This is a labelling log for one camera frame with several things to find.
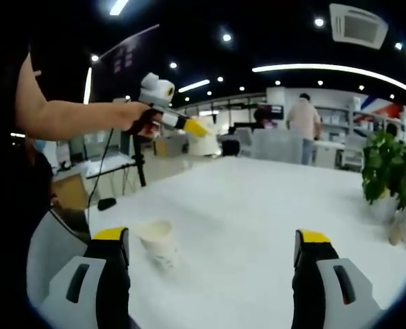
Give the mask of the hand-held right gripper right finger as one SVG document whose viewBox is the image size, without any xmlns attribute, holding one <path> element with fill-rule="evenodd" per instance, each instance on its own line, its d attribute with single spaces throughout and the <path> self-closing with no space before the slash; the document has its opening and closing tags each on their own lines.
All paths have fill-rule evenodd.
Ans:
<svg viewBox="0 0 406 329">
<path fill-rule="evenodd" d="M 372 283 L 320 232 L 296 231 L 293 328 L 372 328 L 382 316 Z"/>
</svg>

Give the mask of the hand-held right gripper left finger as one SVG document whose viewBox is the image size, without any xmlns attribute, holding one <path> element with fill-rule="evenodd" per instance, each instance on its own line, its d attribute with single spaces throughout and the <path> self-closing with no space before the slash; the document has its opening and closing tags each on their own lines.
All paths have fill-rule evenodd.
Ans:
<svg viewBox="0 0 406 329">
<path fill-rule="evenodd" d="M 125 227 L 96 233 L 81 256 L 51 276 L 38 312 L 52 328 L 130 328 L 129 239 Z"/>
</svg>

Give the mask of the person's left hand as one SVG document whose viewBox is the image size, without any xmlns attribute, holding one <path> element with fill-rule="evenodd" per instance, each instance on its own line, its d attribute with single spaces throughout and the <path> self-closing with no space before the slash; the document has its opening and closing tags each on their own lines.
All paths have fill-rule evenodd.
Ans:
<svg viewBox="0 0 406 329">
<path fill-rule="evenodd" d="M 133 101 L 123 104 L 118 115 L 118 127 L 130 134 L 153 138 L 158 133 L 161 118 L 162 114 L 149 105 Z"/>
</svg>

